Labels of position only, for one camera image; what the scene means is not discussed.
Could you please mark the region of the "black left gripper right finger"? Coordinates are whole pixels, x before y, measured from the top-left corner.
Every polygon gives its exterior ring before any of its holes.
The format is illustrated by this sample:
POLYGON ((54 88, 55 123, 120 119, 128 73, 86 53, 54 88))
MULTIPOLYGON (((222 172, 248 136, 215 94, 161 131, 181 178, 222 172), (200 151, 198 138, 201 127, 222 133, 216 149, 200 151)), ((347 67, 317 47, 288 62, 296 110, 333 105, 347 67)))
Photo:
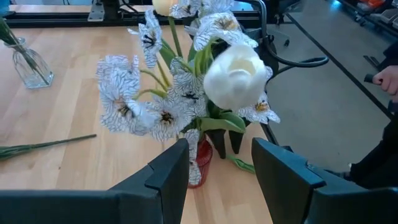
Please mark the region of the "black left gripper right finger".
POLYGON ((251 147, 274 223, 397 223, 397 188, 368 190, 261 138, 251 147))

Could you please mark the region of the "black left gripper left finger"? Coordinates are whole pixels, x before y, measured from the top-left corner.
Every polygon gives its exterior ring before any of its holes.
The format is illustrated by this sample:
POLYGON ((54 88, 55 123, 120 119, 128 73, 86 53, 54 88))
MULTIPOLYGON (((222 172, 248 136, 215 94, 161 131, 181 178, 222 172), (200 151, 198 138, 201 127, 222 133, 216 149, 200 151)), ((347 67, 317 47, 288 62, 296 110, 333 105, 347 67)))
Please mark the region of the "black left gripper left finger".
POLYGON ((179 139, 108 190, 3 190, 1 223, 180 223, 189 145, 179 139))

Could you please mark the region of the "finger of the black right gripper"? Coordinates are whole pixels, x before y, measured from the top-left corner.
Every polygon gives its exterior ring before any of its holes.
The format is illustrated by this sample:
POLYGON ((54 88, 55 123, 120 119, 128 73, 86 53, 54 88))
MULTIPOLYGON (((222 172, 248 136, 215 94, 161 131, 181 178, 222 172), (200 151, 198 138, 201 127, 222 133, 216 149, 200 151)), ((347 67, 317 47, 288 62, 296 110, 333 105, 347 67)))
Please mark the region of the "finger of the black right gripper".
POLYGON ((235 154, 239 154, 241 143, 243 140, 243 133, 238 133, 235 131, 229 131, 229 140, 231 143, 232 150, 235 154))
POLYGON ((226 158, 226 148, 224 143, 225 132, 226 131, 224 129, 211 129, 206 132, 221 159, 226 158))

